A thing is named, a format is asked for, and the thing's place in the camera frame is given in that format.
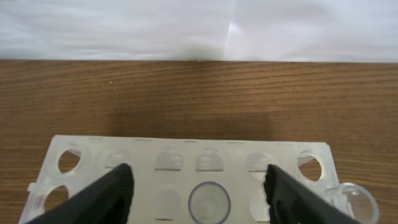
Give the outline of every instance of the wood grain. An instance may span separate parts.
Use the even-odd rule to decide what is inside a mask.
[[[398,65],[0,61],[0,222],[55,134],[327,142],[398,220]]]

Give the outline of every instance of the blurry black object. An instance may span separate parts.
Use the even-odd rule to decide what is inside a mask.
[[[125,224],[133,191],[131,168],[121,164],[28,224]]]
[[[276,165],[268,165],[264,190],[271,224],[359,224]]]
[[[268,166],[264,189],[271,224],[358,224],[278,166]],[[133,191],[131,168],[121,164],[28,224],[126,224]]]

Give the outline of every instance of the white backdrop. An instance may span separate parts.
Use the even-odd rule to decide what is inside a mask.
[[[0,58],[398,62],[398,1],[0,0]]]

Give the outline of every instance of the white paper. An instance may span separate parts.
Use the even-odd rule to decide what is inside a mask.
[[[398,2],[1,0],[0,58],[398,62]]]

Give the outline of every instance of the wooden table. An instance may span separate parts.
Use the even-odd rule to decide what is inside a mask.
[[[55,134],[320,141],[398,222],[398,65],[0,62],[0,223]]]

